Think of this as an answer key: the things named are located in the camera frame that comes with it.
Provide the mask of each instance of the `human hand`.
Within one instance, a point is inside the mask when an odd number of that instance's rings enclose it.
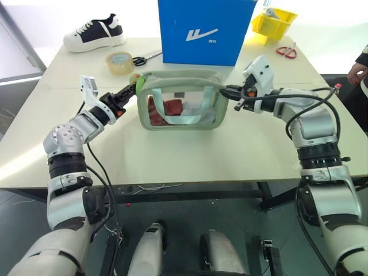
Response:
[[[355,63],[351,67],[349,74],[347,74],[347,80],[351,85],[356,86],[366,75],[368,75],[368,67],[360,63]]]

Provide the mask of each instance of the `white shoe sole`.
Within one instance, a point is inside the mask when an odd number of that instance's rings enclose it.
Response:
[[[95,50],[97,48],[101,47],[112,47],[112,46],[119,46],[123,45],[127,39],[124,37],[123,34],[119,36],[113,36],[113,37],[103,37],[101,39],[96,39],[93,41],[85,42],[85,43],[78,43],[78,44],[70,44],[70,45],[64,45],[65,48],[67,48],[70,52],[88,52]]]

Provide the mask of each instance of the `white sneaker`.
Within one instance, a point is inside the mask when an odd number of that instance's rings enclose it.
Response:
[[[122,33],[115,14],[108,19],[92,20],[79,29],[64,36],[64,46],[70,52],[87,52],[99,47],[118,46],[127,39]]]

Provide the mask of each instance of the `scissors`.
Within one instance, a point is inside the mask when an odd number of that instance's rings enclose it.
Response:
[[[294,42],[289,47],[280,47],[276,50],[276,53],[279,55],[285,56],[288,59],[295,59],[298,55],[297,51],[295,50],[296,43]]]
[[[142,66],[145,65],[147,63],[147,60],[154,58],[155,56],[161,55],[162,54],[162,50],[160,50],[157,53],[153,53],[152,55],[146,56],[146,57],[142,57],[142,56],[136,56],[133,57],[133,62],[135,66]]]

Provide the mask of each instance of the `red scissors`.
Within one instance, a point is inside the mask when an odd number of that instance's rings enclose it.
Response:
[[[285,56],[288,59],[295,59],[298,55],[297,51],[295,50],[296,43],[294,42],[289,47],[280,47],[276,50],[276,53],[279,55]]]

